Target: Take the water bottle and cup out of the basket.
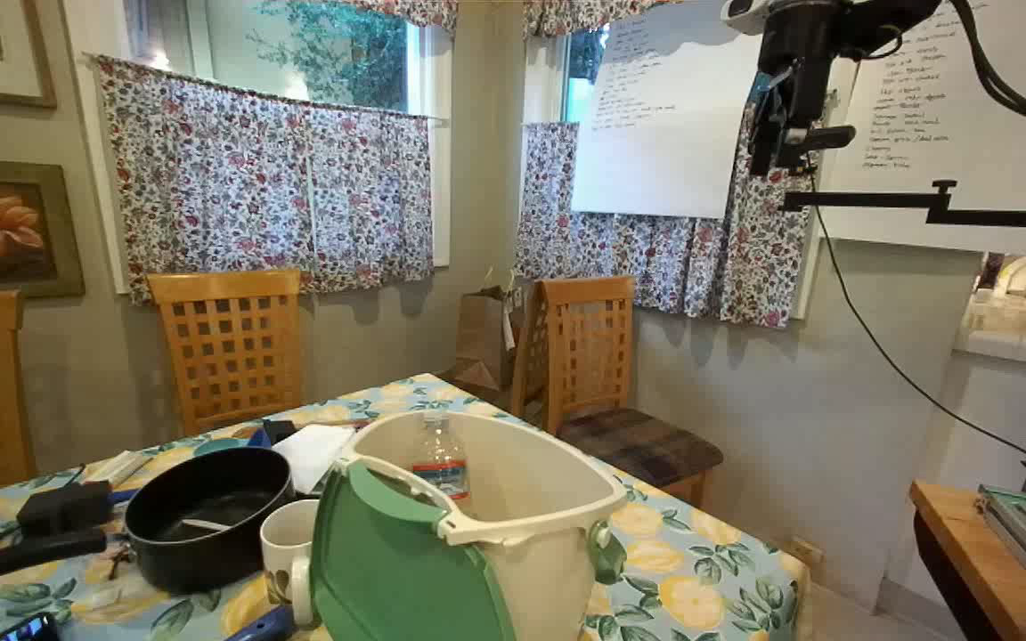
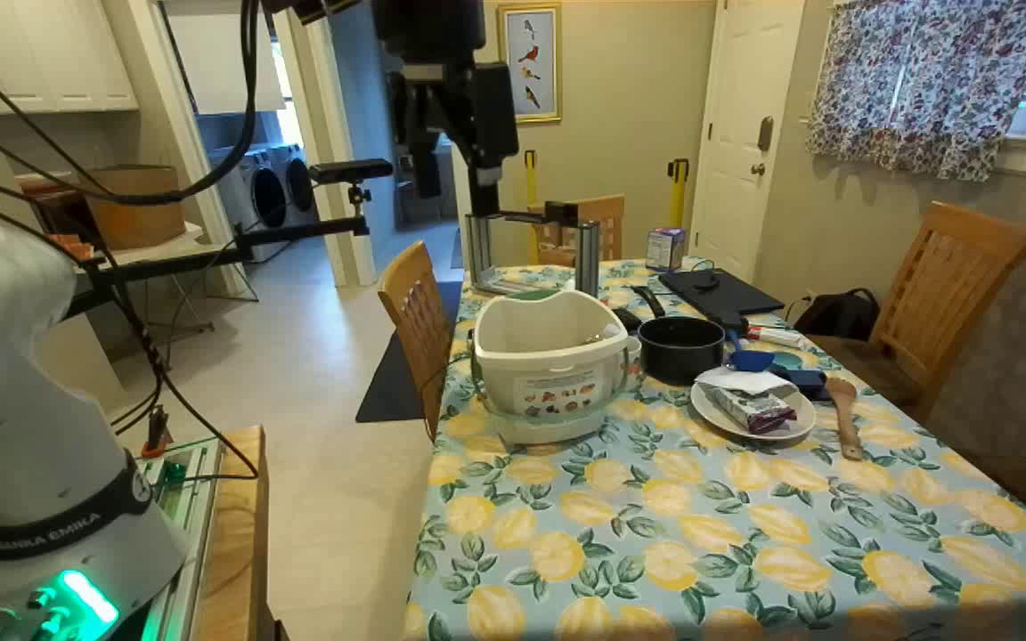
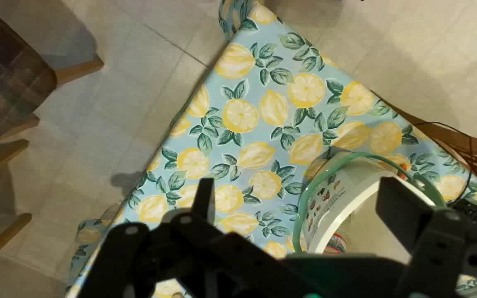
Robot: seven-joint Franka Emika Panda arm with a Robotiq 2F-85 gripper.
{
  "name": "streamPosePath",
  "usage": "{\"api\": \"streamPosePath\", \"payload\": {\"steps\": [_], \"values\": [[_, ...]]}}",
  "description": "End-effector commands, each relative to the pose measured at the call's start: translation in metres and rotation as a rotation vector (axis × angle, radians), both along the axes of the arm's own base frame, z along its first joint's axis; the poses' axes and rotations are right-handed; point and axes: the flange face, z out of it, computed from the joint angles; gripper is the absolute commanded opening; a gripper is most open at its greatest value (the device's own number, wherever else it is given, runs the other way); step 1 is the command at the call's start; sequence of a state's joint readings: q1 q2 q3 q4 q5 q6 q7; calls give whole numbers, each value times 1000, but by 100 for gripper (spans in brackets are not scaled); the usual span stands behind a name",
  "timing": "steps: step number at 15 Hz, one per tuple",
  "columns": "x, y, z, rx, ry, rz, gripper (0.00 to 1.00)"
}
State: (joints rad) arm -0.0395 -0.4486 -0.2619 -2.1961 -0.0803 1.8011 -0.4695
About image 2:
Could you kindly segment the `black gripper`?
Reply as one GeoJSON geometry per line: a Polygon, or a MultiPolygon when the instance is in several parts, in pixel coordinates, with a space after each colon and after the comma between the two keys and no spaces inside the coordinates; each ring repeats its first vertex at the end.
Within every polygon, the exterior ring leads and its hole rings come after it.
{"type": "Polygon", "coordinates": [[[438,197],[435,139],[468,159],[470,211],[498,211],[502,159],[520,148],[514,77],[502,62],[476,62],[483,0],[371,0],[373,33],[398,62],[390,74],[394,139],[416,170],[416,194],[438,197]]]}

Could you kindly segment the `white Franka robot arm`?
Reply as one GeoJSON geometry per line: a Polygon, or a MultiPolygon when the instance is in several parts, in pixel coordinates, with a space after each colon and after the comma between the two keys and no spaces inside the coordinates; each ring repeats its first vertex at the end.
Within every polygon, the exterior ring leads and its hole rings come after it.
{"type": "Polygon", "coordinates": [[[0,641],[111,641],[189,562],[99,404],[35,355],[78,274],[0,213],[0,641]]]}

